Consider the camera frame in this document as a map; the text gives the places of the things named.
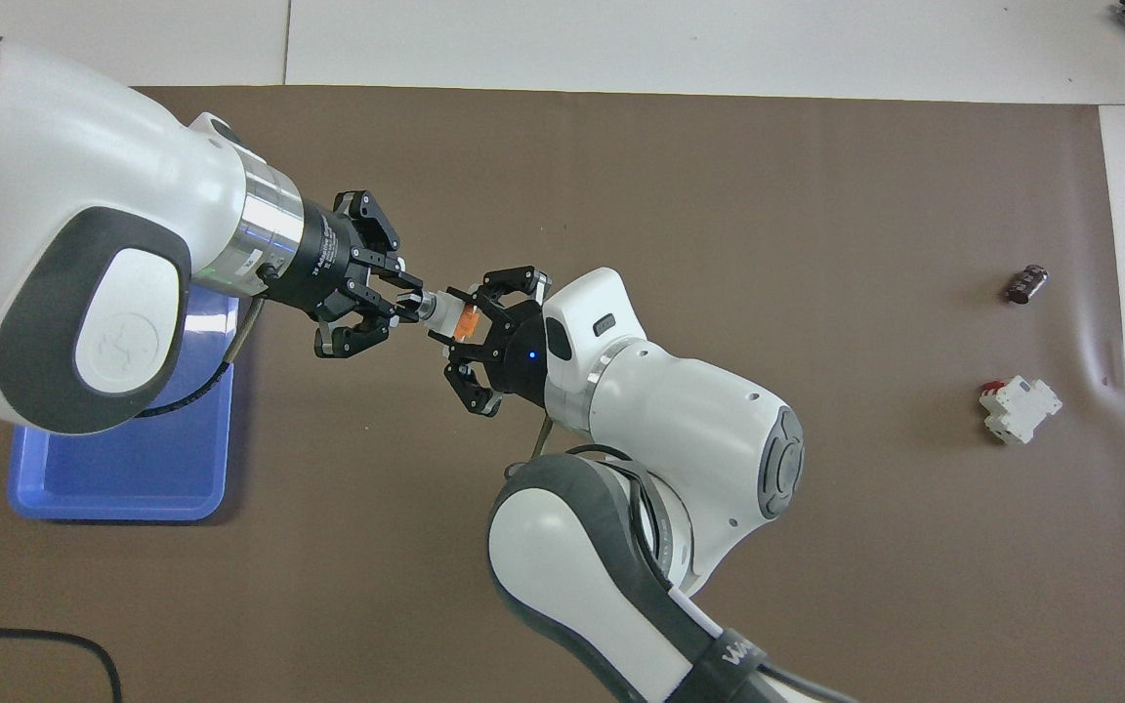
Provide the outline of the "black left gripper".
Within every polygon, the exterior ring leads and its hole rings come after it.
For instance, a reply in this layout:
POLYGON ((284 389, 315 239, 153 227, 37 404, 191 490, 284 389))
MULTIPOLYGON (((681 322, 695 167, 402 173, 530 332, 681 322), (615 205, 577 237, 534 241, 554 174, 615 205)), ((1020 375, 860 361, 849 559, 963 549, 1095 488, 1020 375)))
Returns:
POLYGON ((335 213, 310 200, 303 209, 300 244, 270 283, 270 299, 316 321, 316 357, 353 357, 387 340, 395 324, 418 323, 423 280, 406 270, 400 236, 370 190, 339 192, 335 213), (369 283, 369 272, 406 292, 390 301, 349 288, 369 283))

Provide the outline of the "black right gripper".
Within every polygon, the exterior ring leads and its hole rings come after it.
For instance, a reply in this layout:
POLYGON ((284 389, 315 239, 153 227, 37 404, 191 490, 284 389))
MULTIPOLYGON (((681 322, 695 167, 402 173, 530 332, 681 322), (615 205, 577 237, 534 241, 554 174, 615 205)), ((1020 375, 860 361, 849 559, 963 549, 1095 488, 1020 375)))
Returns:
POLYGON ((483 343, 465 343, 439 332, 429 333, 429 337, 443 346, 447 359, 443 378, 466 411, 495 417, 504 394, 544 405, 548 344, 543 303, 550 289, 551 276, 536 265, 488 271, 472 289, 475 304, 490 319, 483 343), (501 306, 500 299, 512 292, 524 294, 528 300, 501 306), (490 386, 478 382, 474 370, 477 363, 483 366, 490 386))

